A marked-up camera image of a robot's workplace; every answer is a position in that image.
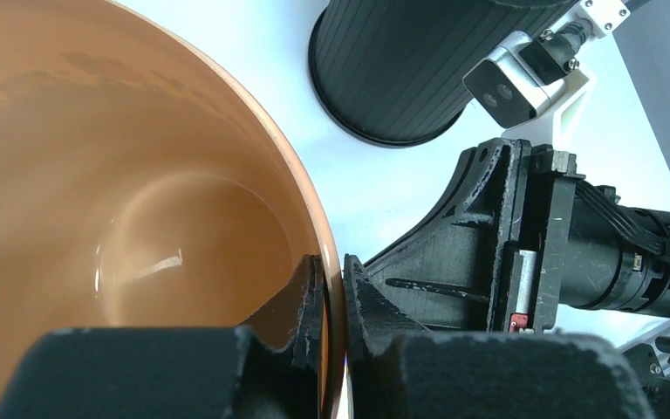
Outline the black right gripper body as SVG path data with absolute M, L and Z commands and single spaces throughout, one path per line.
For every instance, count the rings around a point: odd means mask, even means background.
M 488 329 L 544 333 L 556 324 L 578 183 L 576 159 L 550 145 L 523 144 L 510 154 L 501 215 L 500 273 L 490 287 Z

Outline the orange plastic bin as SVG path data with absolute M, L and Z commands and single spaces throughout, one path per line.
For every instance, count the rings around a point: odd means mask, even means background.
M 0 395 L 76 326 L 234 326 L 323 260 L 320 393 L 337 411 L 345 315 L 304 165 L 228 72 L 114 1 L 0 1 Z

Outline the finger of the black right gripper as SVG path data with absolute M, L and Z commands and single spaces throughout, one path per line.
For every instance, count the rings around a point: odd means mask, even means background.
M 496 329 L 505 247 L 520 236 L 531 149 L 526 140 L 496 138 L 463 151 L 436 205 L 364 263 L 377 289 L 425 326 Z

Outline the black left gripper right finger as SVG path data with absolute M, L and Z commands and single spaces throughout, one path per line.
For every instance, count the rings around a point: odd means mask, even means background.
M 590 335 L 432 332 L 345 257 L 354 418 L 651 418 L 622 354 Z

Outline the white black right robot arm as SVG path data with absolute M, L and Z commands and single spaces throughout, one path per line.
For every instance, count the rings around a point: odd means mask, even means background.
M 366 271 L 433 329 L 543 333 L 562 305 L 670 319 L 670 212 L 619 205 L 573 154 L 494 139 L 461 153 L 438 203 Z M 670 337 L 626 356 L 670 418 Z

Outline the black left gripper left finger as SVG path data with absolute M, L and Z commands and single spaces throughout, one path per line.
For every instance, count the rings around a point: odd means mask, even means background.
M 25 353 L 0 418 L 319 418 L 324 266 L 238 326 L 67 328 Z

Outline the black ribbed plastic bin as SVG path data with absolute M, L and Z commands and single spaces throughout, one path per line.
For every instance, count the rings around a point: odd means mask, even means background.
M 511 32 L 534 36 L 570 1 L 330 1 L 313 26 L 318 101 L 347 133 L 390 148 L 445 133 L 471 101 L 464 75 Z

